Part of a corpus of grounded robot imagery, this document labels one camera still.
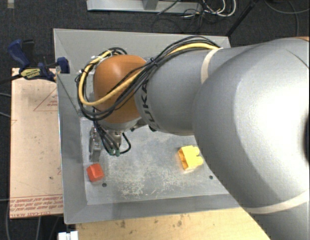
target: cardboard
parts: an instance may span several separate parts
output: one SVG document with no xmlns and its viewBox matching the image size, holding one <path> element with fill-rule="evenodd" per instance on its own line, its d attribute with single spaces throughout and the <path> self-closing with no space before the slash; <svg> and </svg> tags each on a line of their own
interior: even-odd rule
<svg viewBox="0 0 310 240">
<path fill-rule="evenodd" d="M 13 81 L 11 219 L 63 213 L 59 150 L 56 83 L 23 78 Z"/>
</svg>

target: orange object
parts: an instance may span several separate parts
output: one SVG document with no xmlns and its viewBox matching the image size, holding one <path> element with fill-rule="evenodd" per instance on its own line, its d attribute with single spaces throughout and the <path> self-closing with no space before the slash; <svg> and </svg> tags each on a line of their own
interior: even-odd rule
<svg viewBox="0 0 310 240">
<path fill-rule="evenodd" d="M 88 177 L 91 182 L 96 182 L 101 180 L 105 175 L 99 163 L 94 163 L 87 169 Z"/>
</svg>

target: metal stand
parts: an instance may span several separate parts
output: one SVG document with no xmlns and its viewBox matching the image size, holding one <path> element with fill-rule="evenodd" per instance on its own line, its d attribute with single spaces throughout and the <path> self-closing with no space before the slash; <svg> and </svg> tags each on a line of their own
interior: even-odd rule
<svg viewBox="0 0 310 240">
<path fill-rule="evenodd" d="M 160 0 L 87 0 L 88 11 L 122 11 L 159 13 L 169 7 L 173 1 Z M 187 9 L 198 9 L 196 2 L 178 2 L 167 13 L 181 14 Z"/>
</svg>

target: black carpet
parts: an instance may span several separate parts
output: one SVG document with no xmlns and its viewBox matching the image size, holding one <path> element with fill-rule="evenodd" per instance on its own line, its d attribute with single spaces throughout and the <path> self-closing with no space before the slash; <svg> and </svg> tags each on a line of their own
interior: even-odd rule
<svg viewBox="0 0 310 240">
<path fill-rule="evenodd" d="M 14 9 L 7 8 L 7 0 L 0 0 L 0 80 L 10 76 L 12 67 L 19 66 L 7 52 L 10 42 L 16 39 L 34 39 L 37 60 L 43 61 L 45 57 L 47 62 L 51 63 L 54 61 L 54 28 L 224 36 L 249 1 L 237 0 L 237 11 L 233 16 L 223 20 L 209 16 L 199 28 L 197 21 L 171 14 L 87 12 L 86 0 L 15 0 Z M 309 7 L 309 0 L 290 2 L 291 4 L 286 1 L 269 3 L 286 12 L 292 12 L 293 8 L 300 11 Z M 235 30 L 230 42 L 231 46 L 236 47 L 296 35 L 309 36 L 309 11 L 298 14 L 296 18 L 294 14 L 282 14 L 271 10 L 261 0 Z M 0 92 L 10 94 L 10 83 L 0 85 Z M 0 96 L 0 112 L 9 114 L 10 109 L 10 99 Z M 9 196 L 9 171 L 10 120 L 0 115 L 0 199 Z M 0 240 L 6 239 L 6 208 L 7 203 L 0 202 Z M 55 220 L 54 217 L 43 218 L 42 237 L 47 236 Z M 13 240 L 34 240 L 36 230 L 37 219 L 10 222 Z"/>
</svg>

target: yellow cable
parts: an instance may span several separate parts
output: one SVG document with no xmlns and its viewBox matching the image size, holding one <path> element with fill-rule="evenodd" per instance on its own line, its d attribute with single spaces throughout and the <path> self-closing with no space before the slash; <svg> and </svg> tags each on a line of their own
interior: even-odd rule
<svg viewBox="0 0 310 240">
<path fill-rule="evenodd" d="M 196 42 L 196 43 L 191 43 L 191 44 L 186 44 L 183 45 L 181 47 L 176 48 L 175 50 L 173 50 L 172 52 L 170 52 L 168 55 L 173 54 L 175 52 L 178 51 L 182 51 L 185 49 L 189 49 L 189 48 L 206 48 L 208 50 L 213 50 L 213 49 L 218 49 L 218 47 L 213 46 L 213 45 L 209 45 L 206 43 L 200 43 L 200 42 Z M 108 51 L 106 53 L 104 53 L 102 56 L 99 56 L 98 58 L 94 59 L 93 61 L 90 62 L 90 64 L 96 64 L 98 63 L 102 58 L 106 57 L 108 54 L 110 54 L 112 51 Z M 112 90 L 110 93 L 108 93 L 107 95 L 103 96 L 101 99 L 93 101 L 93 102 L 88 102 L 84 99 L 84 95 L 83 95 L 83 83 L 84 80 L 87 77 L 87 72 L 90 69 L 90 67 L 93 67 L 93 65 L 88 65 L 84 71 L 82 75 L 82 77 L 80 78 L 80 82 L 79 82 L 79 86 L 78 86 L 78 95 L 79 95 L 79 99 L 81 101 L 82 104 L 86 105 L 86 106 L 97 106 L 100 105 L 102 103 L 104 103 L 105 101 L 107 101 L 108 99 L 110 99 L 112 96 L 114 96 L 115 94 L 117 94 L 119 91 L 121 91 L 123 88 L 127 87 L 137 76 L 138 74 L 133 75 L 132 77 L 128 78 L 126 81 L 124 81 L 121 85 L 119 85 L 118 87 L 116 87 L 114 90 Z"/>
</svg>

